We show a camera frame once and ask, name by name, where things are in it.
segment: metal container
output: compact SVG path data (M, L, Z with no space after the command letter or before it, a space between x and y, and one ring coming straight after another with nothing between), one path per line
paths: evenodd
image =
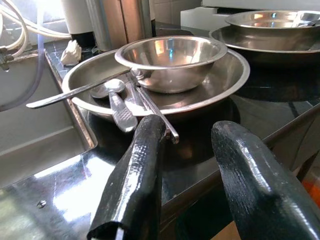
M149 0L86 0L97 47L110 51L152 37Z
M161 36L120 48L115 59L133 69L143 87L173 94L193 89L228 49L222 42L197 36Z
M318 11L266 10L233 14L225 21L231 24L232 31L241 35L247 48L306 51L320 37L320 26L299 26L318 19Z
M291 51L288 50L264 50L253 48L256 42L268 48L269 38L247 38L241 34L237 34L231 26L220 28L216 31L211 31L209 36L213 39L225 43L229 48L232 48L243 55L251 65L268 68L297 68L310 67L319 65L320 59L320 38L311 46L309 50L299 50L300 47Z
M115 52L97 55L71 69L63 79L63 92L92 81L99 81L124 68L115 60ZM160 94L152 91L148 94L168 120L174 123L212 110L214 107L212 104L239 90L246 83L249 74L250 67L246 59L237 52L228 50L224 57L215 62L198 87L177 94ZM152 114L150 110L145 110L132 84L126 79L126 76L123 76L126 89L122 98L132 114L138 118ZM90 91L73 97L72 102L97 116L113 121L113 111L108 102L94 100Z

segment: metal bowl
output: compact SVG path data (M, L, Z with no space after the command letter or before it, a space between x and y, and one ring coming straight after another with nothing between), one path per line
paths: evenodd
M319 38L320 26L299 26L319 19L318 11L266 10L233 14L225 21L252 49L306 51Z
M142 76L143 87L174 94L200 85L227 51L222 42L206 37L161 36L129 43L116 52L115 59Z

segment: stainless steel sink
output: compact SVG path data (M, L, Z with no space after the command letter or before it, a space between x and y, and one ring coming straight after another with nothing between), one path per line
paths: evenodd
M10 63L0 71L0 105L19 97L34 81L38 55ZM38 88L27 102L59 93L45 58ZM95 146L76 108L68 101L40 109L25 103L0 112L0 188L32 176Z

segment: cylindrical container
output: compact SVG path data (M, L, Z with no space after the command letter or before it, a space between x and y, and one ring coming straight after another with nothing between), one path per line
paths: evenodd
M95 39L86 0L61 0L66 26L81 47L93 47Z
M149 0L86 0L101 51L152 37Z

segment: sink basin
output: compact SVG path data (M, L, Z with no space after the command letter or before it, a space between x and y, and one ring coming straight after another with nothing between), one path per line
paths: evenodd
M0 70L0 107L19 97L32 84L38 55L33 54ZM0 188L32 176L95 146L70 102L40 109L26 103L58 94L59 84L45 58L43 75L34 94L20 106L0 112Z

